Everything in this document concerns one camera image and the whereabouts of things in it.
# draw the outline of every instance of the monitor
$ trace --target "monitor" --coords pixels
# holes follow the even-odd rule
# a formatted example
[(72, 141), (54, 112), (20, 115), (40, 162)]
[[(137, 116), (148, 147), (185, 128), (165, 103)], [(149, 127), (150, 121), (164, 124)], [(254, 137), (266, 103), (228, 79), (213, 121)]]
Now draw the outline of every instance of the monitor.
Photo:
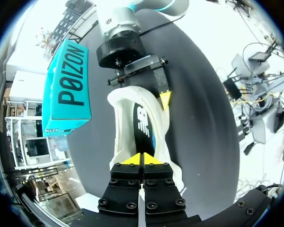
[(27, 155), (30, 157), (49, 154), (46, 138), (28, 139), (26, 148), (27, 148)]

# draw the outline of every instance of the black platform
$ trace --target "black platform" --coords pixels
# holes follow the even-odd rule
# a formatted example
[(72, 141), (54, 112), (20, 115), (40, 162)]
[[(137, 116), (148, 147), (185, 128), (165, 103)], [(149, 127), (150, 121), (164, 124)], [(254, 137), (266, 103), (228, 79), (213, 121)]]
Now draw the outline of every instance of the black platform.
[[(158, 12), (142, 10), (142, 31), (168, 20)], [(166, 136), (172, 160), (183, 171), (189, 216), (211, 217), (229, 207), (239, 177), (239, 143), (230, 103), (212, 66), (177, 26), (170, 24), (142, 36), (148, 53), (166, 56), (172, 90), (170, 128)], [(107, 101), (114, 88), (107, 80), (114, 70), (98, 66), (96, 49), (102, 43), (96, 26), (80, 43), (89, 48), (89, 97), (92, 120), (68, 136), (72, 160), (85, 190), (101, 197), (114, 153), (115, 116)], [(150, 87), (152, 73), (135, 76), (132, 85)]]

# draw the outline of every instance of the new balance logo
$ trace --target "new balance logo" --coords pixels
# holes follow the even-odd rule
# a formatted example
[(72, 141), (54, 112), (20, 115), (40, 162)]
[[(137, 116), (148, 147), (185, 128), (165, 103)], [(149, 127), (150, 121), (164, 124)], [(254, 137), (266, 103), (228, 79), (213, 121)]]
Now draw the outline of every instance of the new balance logo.
[(141, 130), (145, 135), (150, 137), (150, 131), (147, 128), (148, 126), (148, 119), (146, 110), (142, 107), (137, 108), (137, 118), (140, 122), (138, 122), (138, 129)]

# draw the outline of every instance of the tripod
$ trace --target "tripod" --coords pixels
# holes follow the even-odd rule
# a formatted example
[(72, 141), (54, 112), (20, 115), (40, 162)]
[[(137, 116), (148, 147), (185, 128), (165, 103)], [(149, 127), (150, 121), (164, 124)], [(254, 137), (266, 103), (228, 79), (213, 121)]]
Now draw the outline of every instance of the tripod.
[(249, 7), (242, 0), (225, 0), (225, 2), (232, 2), (233, 4), (235, 4), (233, 10), (236, 10), (236, 8), (241, 8), (247, 13), (247, 16), (250, 17)]

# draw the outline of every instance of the white cabinet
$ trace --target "white cabinet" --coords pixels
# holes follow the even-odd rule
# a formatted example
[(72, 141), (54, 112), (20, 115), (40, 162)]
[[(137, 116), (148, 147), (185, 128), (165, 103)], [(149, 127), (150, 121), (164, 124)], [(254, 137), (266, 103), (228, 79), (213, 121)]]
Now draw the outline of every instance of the white cabinet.
[(11, 102), (42, 101), (46, 75), (17, 71), (10, 89)]

